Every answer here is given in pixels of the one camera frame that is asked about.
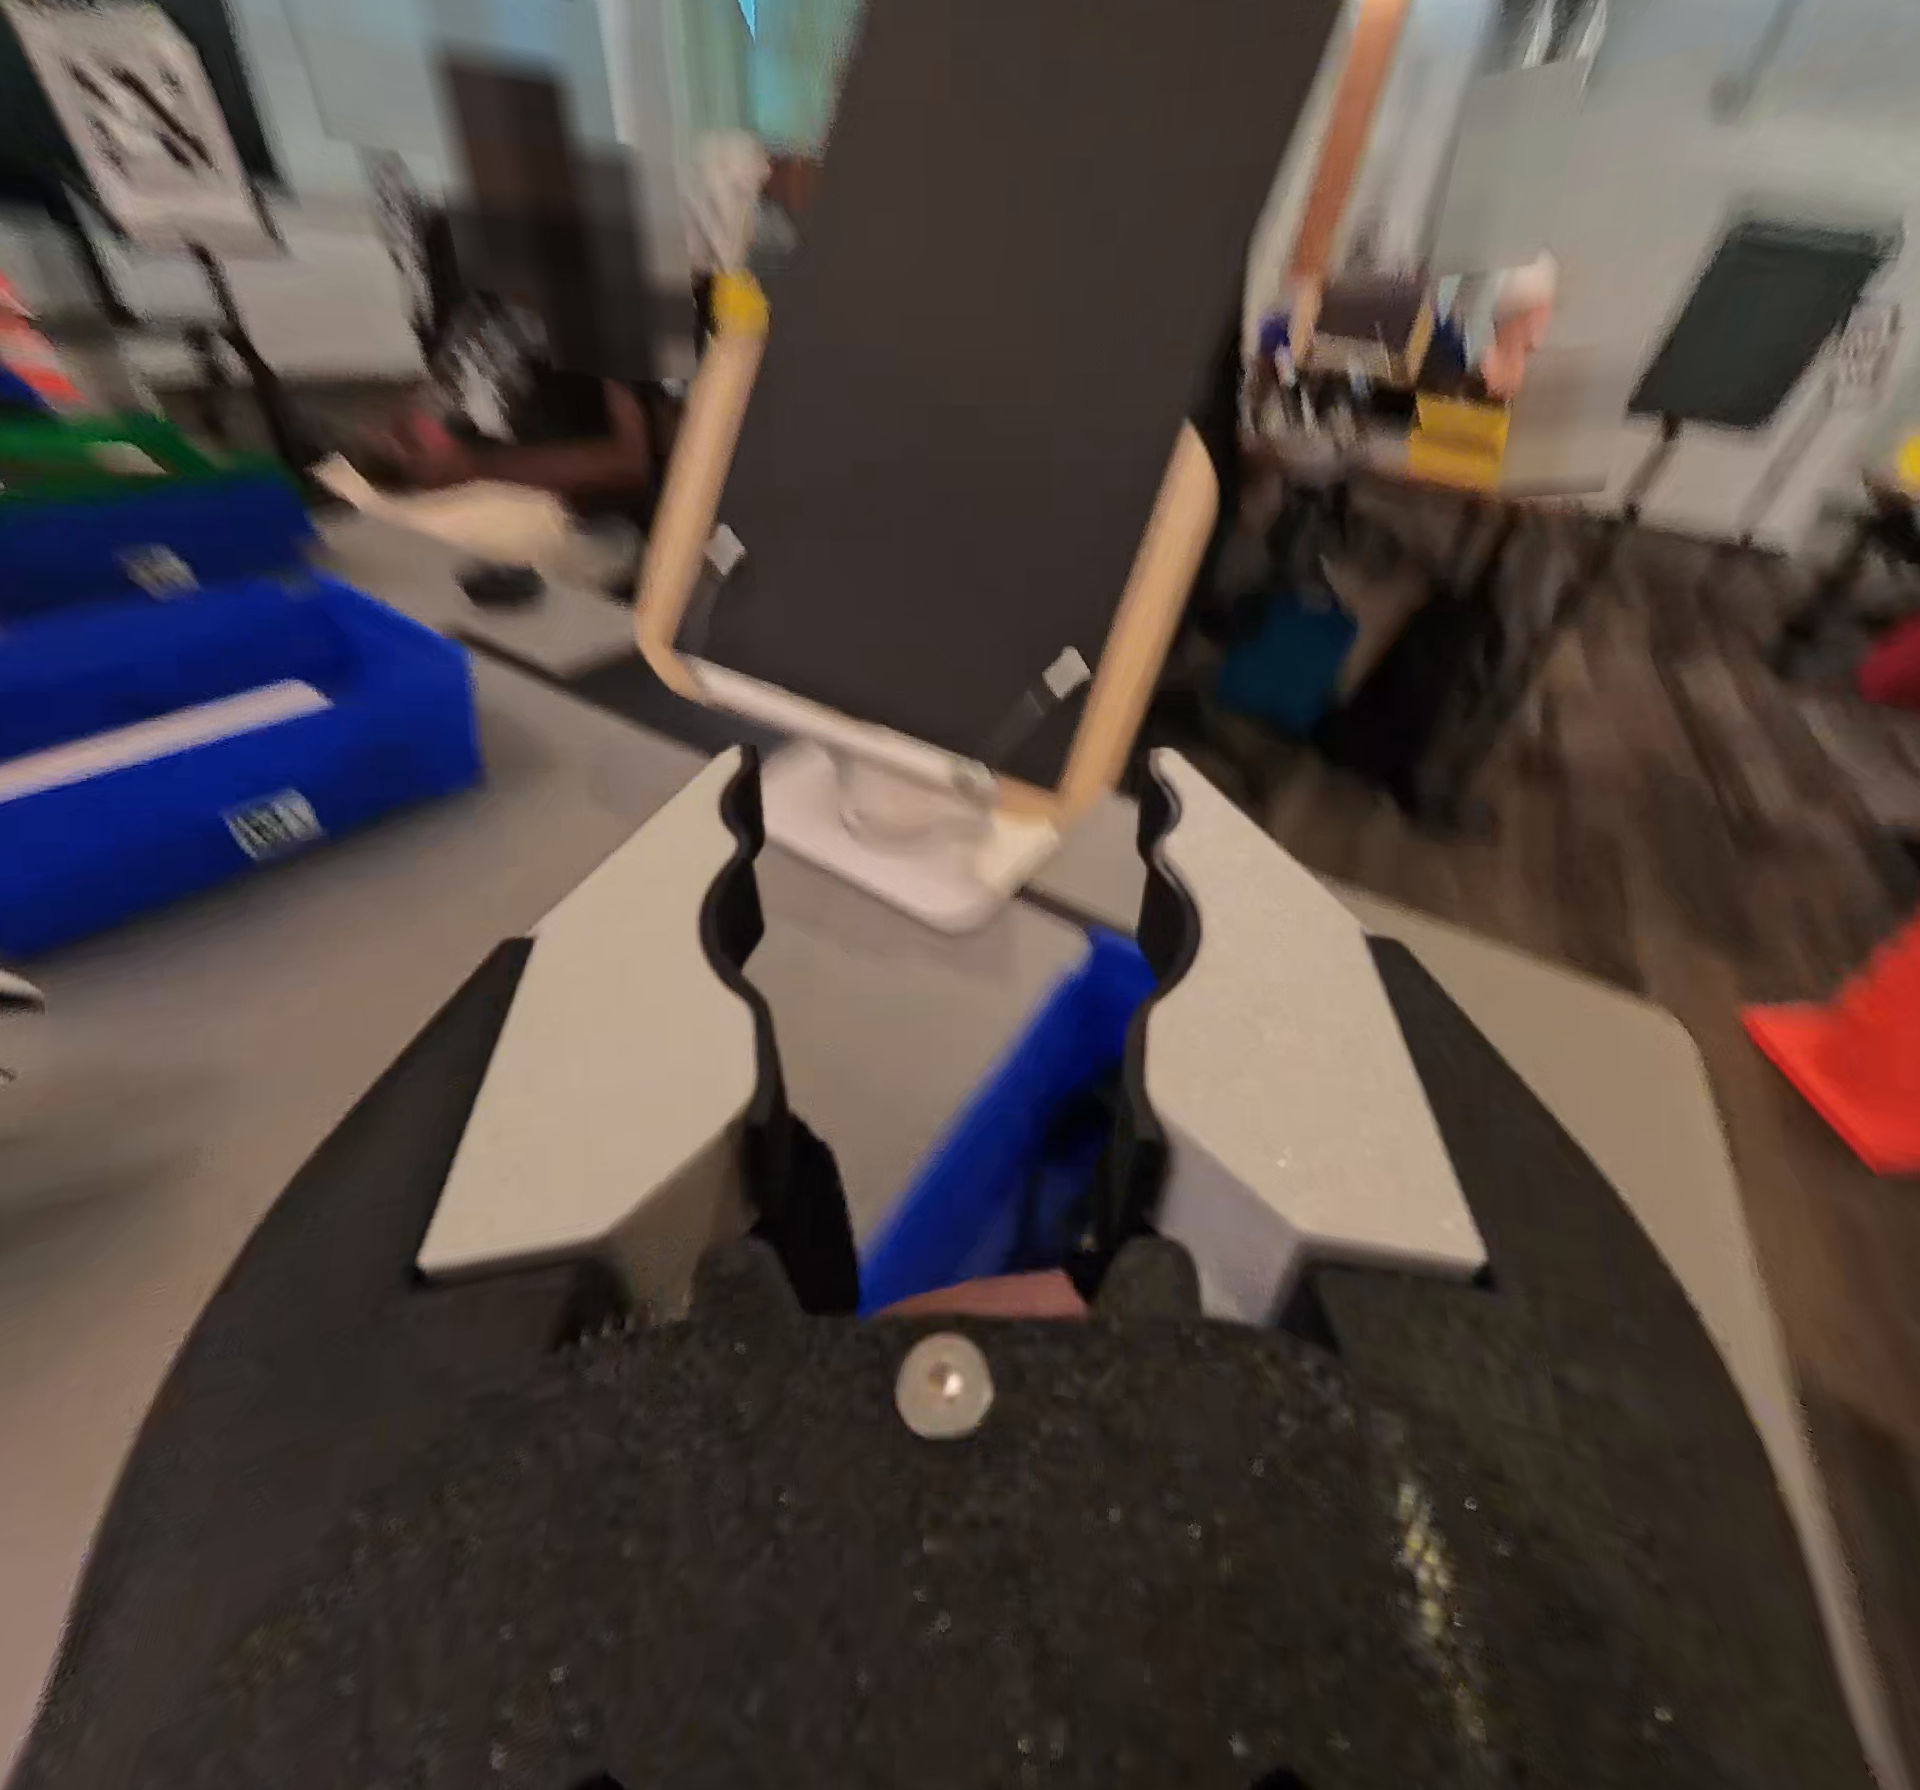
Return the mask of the framed marker sign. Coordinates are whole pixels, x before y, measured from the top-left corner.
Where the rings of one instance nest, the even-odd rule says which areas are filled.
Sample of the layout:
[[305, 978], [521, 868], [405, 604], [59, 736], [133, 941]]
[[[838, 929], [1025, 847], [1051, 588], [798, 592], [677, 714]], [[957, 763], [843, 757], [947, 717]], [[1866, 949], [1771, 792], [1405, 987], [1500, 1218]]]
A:
[[3, 0], [3, 26], [59, 136], [58, 160], [3, 161], [3, 178], [72, 236], [118, 331], [161, 321], [131, 308], [100, 238], [192, 266], [208, 309], [180, 317], [180, 337], [210, 390], [228, 387], [225, 355], [237, 363], [274, 451], [299, 466], [305, 444], [232, 280], [233, 263], [284, 257], [285, 238], [192, 39], [149, 0]]

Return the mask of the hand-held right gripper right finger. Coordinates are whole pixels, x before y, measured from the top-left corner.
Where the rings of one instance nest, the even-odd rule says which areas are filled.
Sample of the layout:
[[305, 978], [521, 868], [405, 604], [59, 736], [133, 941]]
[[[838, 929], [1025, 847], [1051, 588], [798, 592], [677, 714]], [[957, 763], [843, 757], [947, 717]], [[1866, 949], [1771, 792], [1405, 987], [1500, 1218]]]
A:
[[1284, 1321], [1324, 1266], [1475, 1282], [1488, 1252], [1364, 923], [1170, 748], [1148, 757], [1119, 1210], [1203, 1316]]

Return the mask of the blue plastic bin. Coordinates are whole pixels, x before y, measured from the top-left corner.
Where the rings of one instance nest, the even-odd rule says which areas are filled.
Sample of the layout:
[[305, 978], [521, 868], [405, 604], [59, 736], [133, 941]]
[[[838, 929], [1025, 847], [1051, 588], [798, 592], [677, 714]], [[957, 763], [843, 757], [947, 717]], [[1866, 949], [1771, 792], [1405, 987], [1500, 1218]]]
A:
[[1131, 938], [1088, 938], [864, 1239], [864, 1316], [987, 1278], [1091, 1278], [1095, 1179], [1154, 985]]
[[228, 885], [486, 776], [468, 652], [331, 575], [63, 609], [2, 652], [3, 961]]
[[3, 499], [2, 619], [297, 575], [313, 534], [299, 489], [271, 468]]

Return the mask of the black sheet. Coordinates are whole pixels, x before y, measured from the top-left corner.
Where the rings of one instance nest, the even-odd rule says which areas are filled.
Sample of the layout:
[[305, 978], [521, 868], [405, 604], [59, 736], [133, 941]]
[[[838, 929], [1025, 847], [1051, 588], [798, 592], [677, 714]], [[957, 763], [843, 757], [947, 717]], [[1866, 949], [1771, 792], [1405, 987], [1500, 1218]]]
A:
[[677, 646], [1054, 790], [1345, 0], [870, 0]]

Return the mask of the black board on stand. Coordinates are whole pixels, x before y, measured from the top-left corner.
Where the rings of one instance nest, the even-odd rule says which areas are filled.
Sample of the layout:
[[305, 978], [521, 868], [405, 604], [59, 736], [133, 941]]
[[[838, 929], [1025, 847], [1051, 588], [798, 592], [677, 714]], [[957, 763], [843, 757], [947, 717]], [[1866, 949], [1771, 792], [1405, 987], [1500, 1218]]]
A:
[[1896, 221], [1734, 219], [1637, 375], [1626, 417], [1663, 432], [1761, 429], [1903, 240]]

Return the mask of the yellow box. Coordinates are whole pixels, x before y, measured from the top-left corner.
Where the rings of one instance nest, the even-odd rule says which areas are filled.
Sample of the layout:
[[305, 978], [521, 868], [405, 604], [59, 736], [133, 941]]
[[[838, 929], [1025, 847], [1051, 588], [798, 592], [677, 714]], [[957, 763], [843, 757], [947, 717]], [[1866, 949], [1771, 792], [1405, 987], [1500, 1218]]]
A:
[[1404, 440], [1404, 471], [1416, 482], [1485, 491], [1501, 482], [1511, 405], [1418, 390]]

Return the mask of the wooden book stand white base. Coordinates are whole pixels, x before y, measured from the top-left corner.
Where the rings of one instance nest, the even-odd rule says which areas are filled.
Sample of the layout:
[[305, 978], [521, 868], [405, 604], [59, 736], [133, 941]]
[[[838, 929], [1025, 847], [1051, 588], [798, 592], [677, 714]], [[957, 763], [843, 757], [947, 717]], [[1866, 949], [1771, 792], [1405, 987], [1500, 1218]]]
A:
[[[1288, 148], [1289, 154], [1298, 134], [1307, 134], [1309, 190], [1300, 234], [1319, 227], [1324, 240], [1331, 238], [1366, 157], [1413, 0], [1344, 2], [1307, 112]], [[1247, 248], [1243, 291], [1262, 216]], [[1243, 291], [1219, 348], [1239, 340]], [[1219, 393], [1222, 352], [1196, 423], [1176, 438], [1091, 698], [1071, 736], [1067, 768], [1057, 787], [1044, 790], [702, 663], [677, 646], [696, 592], [723, 577], [741, 554], [715, 507], [769, 335], [769, 313], [739, 308], [726, 291], [715, 297], [718, 330], [685, 397], [636, 582], [636, 647], [673, 693], [744, 722], [751, 734], [769, 731], [779, 739], [759, 776], [761, 817], [777, 847], [933, 929], [971, 932], [1029, 883], [1066, 830], [1117, 786], [1138, 741], [1219, 520], [1219, 468], [1203, 421]]]

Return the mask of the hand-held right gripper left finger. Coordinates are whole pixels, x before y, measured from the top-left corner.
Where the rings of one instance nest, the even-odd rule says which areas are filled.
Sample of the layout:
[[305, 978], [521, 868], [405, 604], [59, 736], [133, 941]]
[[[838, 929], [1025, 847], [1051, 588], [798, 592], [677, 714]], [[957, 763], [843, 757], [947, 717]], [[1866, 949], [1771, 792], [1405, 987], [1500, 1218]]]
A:
[[757, 752], [728, 748], [540, 918], [416, 1250], [423, 1278], [582, 1260], [675, 1318], [707, 1250], [756, 1234], [799, 1308], [856, 1310], [843, 1181], [790, 1103], [748, 974], [761, 847]]

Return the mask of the green plastic bin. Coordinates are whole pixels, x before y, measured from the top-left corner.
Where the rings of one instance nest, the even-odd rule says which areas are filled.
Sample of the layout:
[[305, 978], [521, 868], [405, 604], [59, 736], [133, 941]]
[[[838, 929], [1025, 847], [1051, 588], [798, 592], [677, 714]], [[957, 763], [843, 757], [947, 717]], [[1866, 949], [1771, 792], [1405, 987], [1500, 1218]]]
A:
[[2, 489], [13, 497], [251, 476], [284, 476], [284, 466], [264, 454], [204, 447], [166, 416], [13, 411], [2, 417]]

